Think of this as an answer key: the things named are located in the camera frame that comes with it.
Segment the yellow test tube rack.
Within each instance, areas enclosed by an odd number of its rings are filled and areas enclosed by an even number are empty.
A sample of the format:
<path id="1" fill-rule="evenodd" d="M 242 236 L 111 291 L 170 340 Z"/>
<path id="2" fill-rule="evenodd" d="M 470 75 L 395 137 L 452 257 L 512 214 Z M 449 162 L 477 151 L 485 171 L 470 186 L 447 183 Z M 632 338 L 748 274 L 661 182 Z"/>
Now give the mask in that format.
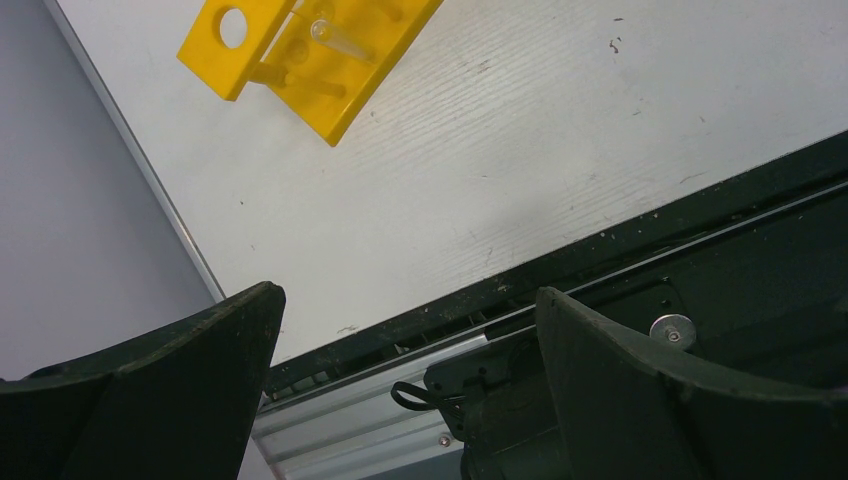
<path id="1" fill-rule="evenodd" d="M 441 6 L 413 1 L 207 1 L 177 57 L 225 101 L 249 83 L 268 87 L 336 146 Z M 366 63 L 316 42 L 326 19 L 373 48 Z"/>

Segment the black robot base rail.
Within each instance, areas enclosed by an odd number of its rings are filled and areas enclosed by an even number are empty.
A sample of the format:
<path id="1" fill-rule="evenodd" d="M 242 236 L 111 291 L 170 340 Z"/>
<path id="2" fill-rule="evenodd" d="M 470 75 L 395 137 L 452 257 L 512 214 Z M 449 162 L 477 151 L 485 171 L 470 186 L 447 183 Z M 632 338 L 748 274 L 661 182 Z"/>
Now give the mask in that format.
<path id="1" fill-rule="evenodd" d="M 847 136 L 273 368 L 279 479 L 843 479 Z"/>

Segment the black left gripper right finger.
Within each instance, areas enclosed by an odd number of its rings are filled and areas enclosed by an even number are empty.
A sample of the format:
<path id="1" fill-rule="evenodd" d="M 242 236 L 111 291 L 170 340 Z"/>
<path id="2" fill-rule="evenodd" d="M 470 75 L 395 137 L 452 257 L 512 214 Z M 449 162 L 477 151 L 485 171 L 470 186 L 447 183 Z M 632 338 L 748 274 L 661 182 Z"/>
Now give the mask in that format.
<path id="1" fill-rule="evenodd" d="M 575 479 L 843 479 L 847 396 L 730 369 L 541 288 L 535 323 Z"/>

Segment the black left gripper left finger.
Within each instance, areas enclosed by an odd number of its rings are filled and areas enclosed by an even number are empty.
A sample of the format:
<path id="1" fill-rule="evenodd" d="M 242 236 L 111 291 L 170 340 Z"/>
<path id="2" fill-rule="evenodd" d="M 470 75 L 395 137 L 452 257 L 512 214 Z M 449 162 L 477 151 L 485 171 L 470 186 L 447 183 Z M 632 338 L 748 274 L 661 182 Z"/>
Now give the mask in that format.
<path id="1" fill-rule="evenodd" d="M 5 479 L 234 479 L 286 303 L 258 283 L 1 385 Z"/>

